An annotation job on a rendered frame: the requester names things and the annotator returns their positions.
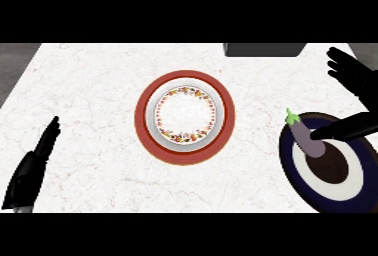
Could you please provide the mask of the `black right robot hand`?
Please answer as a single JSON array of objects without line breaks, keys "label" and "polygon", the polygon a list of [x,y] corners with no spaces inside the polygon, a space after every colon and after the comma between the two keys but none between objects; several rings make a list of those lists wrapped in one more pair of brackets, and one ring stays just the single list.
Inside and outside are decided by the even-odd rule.
[{"label": "black right robot hand", "polygon": [[378,132],[378,70],[371,70],[355,57],[336,47],[330,48],[327,55],[331,58],[328,75],[354,93],[368,111],[318,128],[311,133],[311,138],[348,142]]}]

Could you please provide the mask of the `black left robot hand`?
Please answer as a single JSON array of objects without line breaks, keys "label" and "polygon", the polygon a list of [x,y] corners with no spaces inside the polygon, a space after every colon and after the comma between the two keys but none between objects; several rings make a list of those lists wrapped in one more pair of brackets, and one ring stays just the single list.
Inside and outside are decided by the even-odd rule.
[{"label": "black left robot hand", "polygon": [[48,161],[61,134],[60,117],[55,116],[42,134],[36,149],[30,151],[14,172],[2,209],[35,206],[46,173]]}]

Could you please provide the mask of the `purple eggplant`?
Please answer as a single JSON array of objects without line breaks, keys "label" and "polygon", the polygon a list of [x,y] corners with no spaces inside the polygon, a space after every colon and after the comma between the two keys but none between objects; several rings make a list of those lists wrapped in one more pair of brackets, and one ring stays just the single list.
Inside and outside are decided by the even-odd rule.
[{"label": "purple eggplant", "polygon": [[327,151],[325,144],[323,141],[311,138],[311,130],[302,121],[302,117],[292,110],[287,110],[286,121],[300,149],[309,157],[320,158]]}]

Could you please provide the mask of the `dark blue plate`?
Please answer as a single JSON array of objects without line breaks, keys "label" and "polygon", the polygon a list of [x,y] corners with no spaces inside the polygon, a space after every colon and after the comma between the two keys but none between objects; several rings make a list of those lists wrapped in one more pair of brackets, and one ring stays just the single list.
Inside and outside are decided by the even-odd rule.
[{"label": "dark blue plate", "polygon": [[378,213],[378,152],[365,137],[325,139],[325,154],[302,150],[290,126],[280,136],[283,169],[300,197],[321,213]]}]

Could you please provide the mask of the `white floral rim plate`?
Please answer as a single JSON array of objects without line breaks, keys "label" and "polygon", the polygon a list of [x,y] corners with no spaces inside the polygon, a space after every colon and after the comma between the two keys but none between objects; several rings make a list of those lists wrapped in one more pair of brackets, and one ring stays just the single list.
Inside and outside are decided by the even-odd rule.
[{"label": "white floral rim plate", "polygon": [[166,149],[203,149],[216,140],[225,123],[224,101],[212,84],[190,77],[165,82],[150,98],[145,121]]}]

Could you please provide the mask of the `dark grey box appliance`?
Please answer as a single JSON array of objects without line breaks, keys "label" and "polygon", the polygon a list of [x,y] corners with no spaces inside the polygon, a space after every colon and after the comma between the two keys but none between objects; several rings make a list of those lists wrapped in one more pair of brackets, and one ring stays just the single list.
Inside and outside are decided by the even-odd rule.
[{"label": "dark grey box appliance", "polygon": [[228,57],[297,57],[305,43],[225,43]]}]

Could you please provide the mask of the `red round placemat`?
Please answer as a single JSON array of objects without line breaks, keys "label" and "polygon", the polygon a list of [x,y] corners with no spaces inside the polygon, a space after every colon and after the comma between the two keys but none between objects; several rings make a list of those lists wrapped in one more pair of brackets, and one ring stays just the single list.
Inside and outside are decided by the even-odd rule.
[{"label": "red round placemat", "polygon": [[234,101],[221,81],[196,70],[160,76],[141,95],[135,127],[145,149],[166,163],[209,160],[235,127]]}]

